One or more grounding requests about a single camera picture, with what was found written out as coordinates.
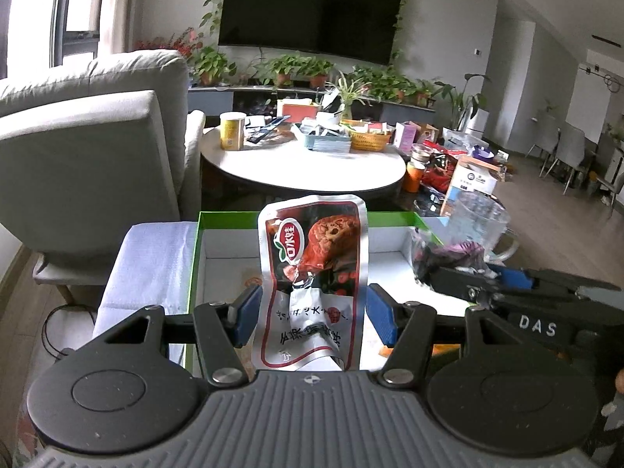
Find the television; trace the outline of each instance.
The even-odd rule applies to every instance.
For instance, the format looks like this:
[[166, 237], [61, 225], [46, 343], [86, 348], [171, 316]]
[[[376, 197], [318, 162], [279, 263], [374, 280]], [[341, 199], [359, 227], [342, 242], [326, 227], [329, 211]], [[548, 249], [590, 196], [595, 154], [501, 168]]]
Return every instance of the television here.
[[219, 44], [387, 64], [401, 0], [223, 0]]

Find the blue gripper pad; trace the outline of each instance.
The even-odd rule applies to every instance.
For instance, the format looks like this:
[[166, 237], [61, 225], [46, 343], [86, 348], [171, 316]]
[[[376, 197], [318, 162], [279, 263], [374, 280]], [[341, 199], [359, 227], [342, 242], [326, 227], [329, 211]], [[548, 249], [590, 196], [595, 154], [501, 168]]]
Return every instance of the blue gripper pad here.
[[232, 306], [238, 309], [236, 324], [234, 325], [232, 344], [235, 348], [241, 348], [247, 344], [249, 337], [258, 323], [258, 312], [260, 311], [260, 300], [262, 298], [262, 287], [256, 286], [254, 289], [245, 290], [234, 302]]
[[[387, 298], [383, 298], [380, 294], [385, 294]], [[394, 311], [391, 303], [388, 303], [388, 298], [395, 303], [383, 289], [377, 293], [370, 285], [366, 287], [366, 314], [381, 338], [381, 342], [387, 347], [393, 347], [399, 339], [399, 329], [394, 321]]]
[[518, 269], [509, 269], [503, 266], [494, 266], [491, 264], [488, 264], [488, 266], [492, 271], [498, 273], [498, 280], [504, 287], [529, 290], [533, 288], [533, 279], [525, 275], [523, 271]]

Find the white cloth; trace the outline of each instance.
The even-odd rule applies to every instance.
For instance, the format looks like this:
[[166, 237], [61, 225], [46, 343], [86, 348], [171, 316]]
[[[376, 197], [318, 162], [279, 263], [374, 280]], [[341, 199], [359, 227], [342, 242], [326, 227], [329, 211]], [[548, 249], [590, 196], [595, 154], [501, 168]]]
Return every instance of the white cloth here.
[[129, 0], [102, 0], [98, 55], [126, 52]]
[[[137, 309], [161, 305], [167, 315], [186, 313], [197, 223], [142, 223], [133, 226], [119, 250], [97, 312], [93, 337]], [[182, 345], [170, 345], [180, 362]]]

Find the red snack bag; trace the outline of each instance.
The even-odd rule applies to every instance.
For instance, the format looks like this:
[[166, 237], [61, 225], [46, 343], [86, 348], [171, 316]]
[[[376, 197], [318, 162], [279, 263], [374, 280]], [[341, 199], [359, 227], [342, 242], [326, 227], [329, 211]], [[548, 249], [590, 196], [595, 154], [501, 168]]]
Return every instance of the red snack bag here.
[[332, 356], [360, 361], [368, 269], [364, 201], [309, 196], [258, 217], [263, 296], [254, 338], [259, 369], [298, 369]]

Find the glass pitcher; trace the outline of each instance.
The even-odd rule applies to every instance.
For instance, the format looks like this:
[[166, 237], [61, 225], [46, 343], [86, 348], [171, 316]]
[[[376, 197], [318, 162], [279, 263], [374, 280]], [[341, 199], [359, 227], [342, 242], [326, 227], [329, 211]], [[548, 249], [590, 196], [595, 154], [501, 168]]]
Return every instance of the glass pitcher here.
[[[484, 248], [486, 262], [504, 261], [520, 246], [518, 237], [507, 228], [510, 219], [505, 208], [492, 197], [478, 191], [461, 191], [448, 220], [449, 242], [458, 244], [474, 241]], [[493, 254], [503, 234], [512, 238], [512, 245], [501, 254]]]

